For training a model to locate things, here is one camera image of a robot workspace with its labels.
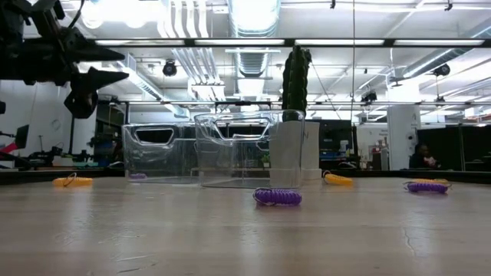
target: transparent storage container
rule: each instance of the transparent storage container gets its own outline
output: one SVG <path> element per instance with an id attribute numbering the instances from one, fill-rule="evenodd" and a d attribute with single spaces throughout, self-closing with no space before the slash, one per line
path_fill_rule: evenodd
<path id="1" fill-rule="evenodd" d="M 194 123 L 125 125 L 123 145 L 130 181 L 199 183 Z"/>
<path id="2" fill-rule="evenodd" d="M 270 110 L 195 116 L 205 187 L 298 188 L 304 115 Z"/>

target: wooden table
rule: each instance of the wooden table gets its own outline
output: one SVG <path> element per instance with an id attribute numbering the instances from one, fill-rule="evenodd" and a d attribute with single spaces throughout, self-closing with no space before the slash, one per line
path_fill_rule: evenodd
<path id="1" fill-rule="evenodd" d="M 299 207 L 250 189 L 0 187 L 0 275 L 489 275 L 491 187 L 311 183 Z"/>

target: ceiling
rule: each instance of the ceiling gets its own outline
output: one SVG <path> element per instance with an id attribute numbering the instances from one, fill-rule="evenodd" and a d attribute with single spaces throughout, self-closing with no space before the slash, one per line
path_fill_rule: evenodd
<path id="1" fill-rule="evenodd" d="M 468 30 L 491 18 L 491 2 L 486 0 L 453 0 L 453 9 L 444 11 L 447 0 L 337 0 L 330 9 L 331 1 L 313 2 L 283 0 L 279 12 L 276 32 L 281 38 L 462 38 Z M 74 16 L 79 1 L 65 1 L 68 14 Z M 140 2 L 142 15 L 149 18 L 155 14 L 159 1 Z M 229 15 L 226 1 L 208 0 L 206 13 L 207 30 L 211 37 L 230 37 Z M 127 12 L 115 8 L 115 12 Z M 186 30 L 186 16 L 183 13 Z M 78 27 L 92 38 L 160 38 L 155 21 L 141 28 L 129 28 L 124 21 L 104 22 L 99 28 L 90 29 L 79 21 Z M 177 75 L 164 77 L 165 60 L 175 58 L 170 48 L 124 48 L 137 60 L 137 70 L 147 77 L 169 100 L 191 100 L 188 76 L 177 62 Z M 266 79 L 262 95 L 257 100 L 277 100 L 282 86 L 282 65 L 290 48 L 279 48 L 272 54 L 268 70 L 262 75 Z M 435 51 L 434 48 L 395 48 L 392 59 L 389 48 L 312 48 L 312 66 L 308 72 L 308 100 L 348 101 L 355 89 L 355 99 L 366 92 L 357 90 L 376 74 L 389 74 L 392 67 L 405 67 Z M 225 96 L 240 97 L 237 75 L 232 54 L 225 48 L 213 48 L 217 71 L 225 85 Z M 448 62 L 451 74 L 439 79 L 422 75 L 411 80 L 420 87 L 422 100 L 434 100 L 437 88 L 440 93 L 465 87 L 476 81 L 491 77 L 491 50 L 476 49 Z M 379 100 L 385 98 L 387 84 L 374 83 Z M 489 93 L 487 87 L 469 90 L 454 97 L 452 101 L 472 100 Z M 100 94 L 117 95 L 121 100 L 152 100 L 130 81 L 121 81 L 104 88 Z"/>

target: cable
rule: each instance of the cable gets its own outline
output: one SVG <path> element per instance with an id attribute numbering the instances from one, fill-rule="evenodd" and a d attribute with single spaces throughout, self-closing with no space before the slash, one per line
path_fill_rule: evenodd
<path id="1" fill-rule="evenodd" d="M 80 1 L 80 8 L 77 11 L 77 14 L 75 15 L 74 19 L 71 21 L 71 23 L 68 25 L 68 28 L 73 28 L 75 26 L 75 23 L 77 23 L 78 19 L 82 15 L 82 8 L 84 7 L 85 0 Z"/>
<path id="2" fill-rule="evenodd" d="M 331 98 L 328 95 L 328 92 L 324 88 L 324 84 L 322 84 L 321 78 L 319 77 L 319 74 L 317 73 L 317 69 L 315 69 L 315 65 L 313 62 L 311 62 L 312 68 L 314 68 L 315 75 L 317 76 L 317 79 L 319 80 L 319 83 L 321 84 L 322 90 L 324 91 L 324 94 L 328 97 L 329 103 L 331 103 L 332 110 L 335 111 L 336 115 L 338 115 L 339 120 L 341 120 L 341 116 L 339 116 L 338 111 L 336 110 L 336 107 L 334 107 L 334 104 L 331 101 Z"/>
<path id="3" fill-rule="evenodd" d="M 351 124 L 353 124 L 353 102 L 354 102 L 354 62 L 356 61 L 355 60 L 355 55 L 356 55 L 356 20 L 355 20 L 355 16 L 356 15 L 356 11 L 354 10 L 354 0 L 353 0 L 353 64 L 351 65 L 351 67 L 353 68 L 353 77 L 351 79 L 351 92 L 350 92 L 350 96 L 351 96 L 351 108 L 350 108 L 350 121 L 351 121 Z"/>

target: purple coiled keychain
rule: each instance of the purple coiled keychain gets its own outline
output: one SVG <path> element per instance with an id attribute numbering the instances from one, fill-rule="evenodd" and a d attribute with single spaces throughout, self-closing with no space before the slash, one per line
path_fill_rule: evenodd
<path id="1" fill-rule="evenodd" d="M 262 205 L 298 205 L 302 202 L 299 192 L 288 189 L 257 188 L 252 194 L 254 199 Z"/>
<path id="2" fill-rule="evenodd" d="M 435 182 L 406 182 L 405 189 L 409 192 L 438 192 L 444 194 L 450 186 Z"/>

